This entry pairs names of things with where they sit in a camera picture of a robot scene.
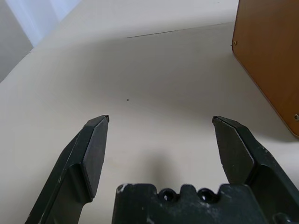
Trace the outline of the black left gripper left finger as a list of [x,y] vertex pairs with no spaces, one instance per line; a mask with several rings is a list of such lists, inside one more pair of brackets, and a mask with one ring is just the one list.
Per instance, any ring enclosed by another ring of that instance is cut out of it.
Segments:
[[77,224],[96,196],[105,158],[109,116],[93,118],[61,152],[26,223]]

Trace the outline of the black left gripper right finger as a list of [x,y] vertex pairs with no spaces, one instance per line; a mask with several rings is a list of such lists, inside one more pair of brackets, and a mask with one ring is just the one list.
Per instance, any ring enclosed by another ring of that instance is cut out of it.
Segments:
[[231,184],[245,184],[270,224],[299,222],[299,191],[273,155],[237,121],[214,116],[219,155]]

